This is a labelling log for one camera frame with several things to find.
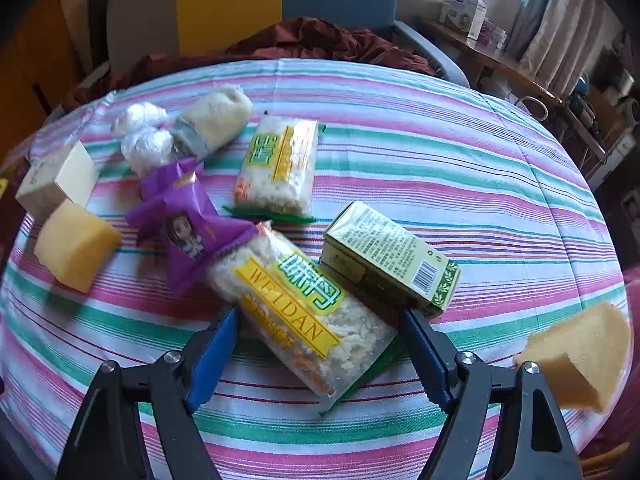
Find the white box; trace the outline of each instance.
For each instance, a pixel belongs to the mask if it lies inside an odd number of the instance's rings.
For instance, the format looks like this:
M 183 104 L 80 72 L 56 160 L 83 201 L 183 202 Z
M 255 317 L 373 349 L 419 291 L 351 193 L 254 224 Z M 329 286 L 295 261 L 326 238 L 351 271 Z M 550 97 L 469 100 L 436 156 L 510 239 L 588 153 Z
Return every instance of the white box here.
M 486 3 L 483 0 L 451 0 L 447 11 L 447 25 L 477 40 L 484 17 Z
M 44 222 L 65 199 L 85 206 L 98 181 L 98 170 L 78 140 L 35 162 L 15 199 L 36 220 Z
M 442 8 L 440 9 L 440 17 L 438 21 L 440 23 L 445 23 L 447 21 L 447 13 L 449 12 L 449 2 L 443 2 Z

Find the cartoon girl image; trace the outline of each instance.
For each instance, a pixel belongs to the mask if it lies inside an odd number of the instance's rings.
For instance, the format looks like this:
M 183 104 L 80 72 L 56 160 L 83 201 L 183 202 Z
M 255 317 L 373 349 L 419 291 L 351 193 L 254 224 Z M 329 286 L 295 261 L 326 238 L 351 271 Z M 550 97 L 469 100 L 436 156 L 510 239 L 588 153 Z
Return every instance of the cartoon girl image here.
M 167 219 L 166 232 L 171 243 L 192 260 L 204 252 L 202 237 L 191 224 L 186 211 L 179 211 Z

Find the sponge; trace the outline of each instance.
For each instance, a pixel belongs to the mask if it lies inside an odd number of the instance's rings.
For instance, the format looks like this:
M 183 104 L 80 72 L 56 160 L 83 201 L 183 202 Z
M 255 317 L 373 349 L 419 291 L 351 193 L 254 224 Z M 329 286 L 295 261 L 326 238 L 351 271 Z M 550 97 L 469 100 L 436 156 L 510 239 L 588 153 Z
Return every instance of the sponge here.
M 625 316 L 603 302 L 529 336 L 517 366 L 535 361 L 560 408 L 603 412 L 616 391 L 631 342 Z
M 43 225 L 34 252 L 60 283 L 87 292 L 119 245 L 117 229 L 65 200 Z

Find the plastic bag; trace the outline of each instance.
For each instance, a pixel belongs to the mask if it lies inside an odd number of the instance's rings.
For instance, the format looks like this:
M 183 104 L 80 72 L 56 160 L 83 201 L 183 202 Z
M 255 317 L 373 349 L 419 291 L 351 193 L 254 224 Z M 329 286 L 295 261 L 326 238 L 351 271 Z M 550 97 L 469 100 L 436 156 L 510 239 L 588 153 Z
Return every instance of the plastic bag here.
M 396 331 L 325 275 L 268 222 L 212 263 L 207 282 L 241 306 L 266 345 L 324 412 L 382 354 Z
M 238 85 L 222 85 L 185 108 L 171 132 L 180 156 L 202 160 L 235 139 L 251 120 L 254 105 Z
M 177 156 L 171 133 L 152 126 L 127 134 L 120 143 L 120 150 L 129 167 L 140 178 L 168 164 Z
M 124 137 L 146 126 L 158 127 L 167 120 L 166 110 L 149 102 L 135 103 L 111 125 L 113 137 Z
M 176 161 L 141 182 L 145 202 L 127 214 L 138 242 L 155 232 L 165 240 L 169 287 L 179 295 L 209 263 L 257 234 L 247 220 L 218 216 L 198 179 L 195 159 Z
M 318 122 L 266 115 L 249 143 L 234 191 L 236 216 L 313 222 Z

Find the purple wrapper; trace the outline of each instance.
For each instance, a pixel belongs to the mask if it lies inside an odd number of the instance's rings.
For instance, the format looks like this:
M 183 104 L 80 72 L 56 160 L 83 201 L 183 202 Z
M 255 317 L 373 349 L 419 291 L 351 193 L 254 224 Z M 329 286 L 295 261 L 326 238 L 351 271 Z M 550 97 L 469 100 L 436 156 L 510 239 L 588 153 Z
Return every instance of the purple wrapper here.
M 215 258 L 258 233 L 247 220 L 218 216 L 198 179 L 201 171 L 195 158 L 158 168 L 141 181 L 144 203 L 127 215 L 127 222 L 139 229 L 139 243 L 154 232 L 164 238 L 169 287 L 176 295 Z

